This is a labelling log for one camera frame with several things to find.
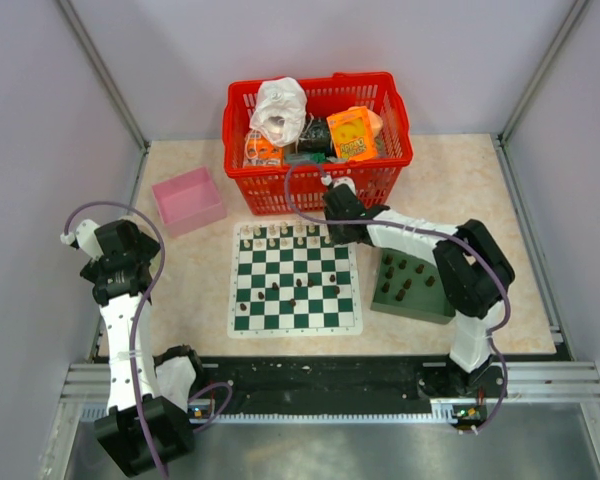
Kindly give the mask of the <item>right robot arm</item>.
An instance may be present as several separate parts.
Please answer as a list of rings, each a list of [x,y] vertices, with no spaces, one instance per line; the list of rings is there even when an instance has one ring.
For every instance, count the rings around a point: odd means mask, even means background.
[[[435,224],[386,205],[365,207],[344,177],[323,196],[331,239],[380,249],[370,308],[390,315],[453,323],[447,378],[461,393],[476,388],[491,361],[488,334],[509,310],[515,272],[486,226]]]

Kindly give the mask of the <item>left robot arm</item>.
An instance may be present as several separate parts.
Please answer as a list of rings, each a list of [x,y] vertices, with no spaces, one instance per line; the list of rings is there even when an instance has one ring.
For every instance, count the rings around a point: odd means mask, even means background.
[[[74,247],[90,260],[80,272],[106,326],[110,390],[106,414],[94,424],[98,442],[127,477],[168,463],[194,448],[188,399],[203,379],[195,351],[181,345],[153,356],[152,260],[158,241],[129,220],[84,220]]]

